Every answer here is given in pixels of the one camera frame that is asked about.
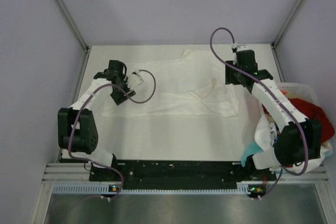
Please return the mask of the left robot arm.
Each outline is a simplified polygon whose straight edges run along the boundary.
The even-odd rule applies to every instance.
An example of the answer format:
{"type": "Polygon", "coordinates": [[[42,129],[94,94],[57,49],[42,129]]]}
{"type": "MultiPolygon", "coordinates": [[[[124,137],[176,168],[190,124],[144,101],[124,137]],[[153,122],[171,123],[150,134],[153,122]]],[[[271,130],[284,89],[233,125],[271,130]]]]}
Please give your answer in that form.
{"type": "Polygon", "coordinates": [[[107,98],[120,105],[127,96],[135,94],[128,82],[126,65],[110,60],[107,69],[95,74],[89,88],[75,103],[58,111],[59,147],[67,151],[71,159],[102,166],[101,174],[107,180],[116,179],[119,168],[113,164],[114,155],[98,146],[98,128],[107,98]]]}

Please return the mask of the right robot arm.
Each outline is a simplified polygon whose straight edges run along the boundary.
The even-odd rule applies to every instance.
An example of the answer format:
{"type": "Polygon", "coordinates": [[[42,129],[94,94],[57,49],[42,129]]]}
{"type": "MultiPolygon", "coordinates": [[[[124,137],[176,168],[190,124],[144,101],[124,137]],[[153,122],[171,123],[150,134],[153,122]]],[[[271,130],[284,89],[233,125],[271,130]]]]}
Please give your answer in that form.
{"type": "Polygon", "coordinates": [[[272,147],[248,157],[246,176],[256,180],[265,169],[288,169],[296,164],[301,164],[302,169],[288,172],[302,175],[307,171],[309,160],[320,157],[322,123],[309,119],[296,109],[279,89],[273,76],[265,69],[258,69],[253,50],[243,48],[233,52],[234,60],[225,62],[226,84],[245,87],[266,108],[280,132],[272,147]]]}

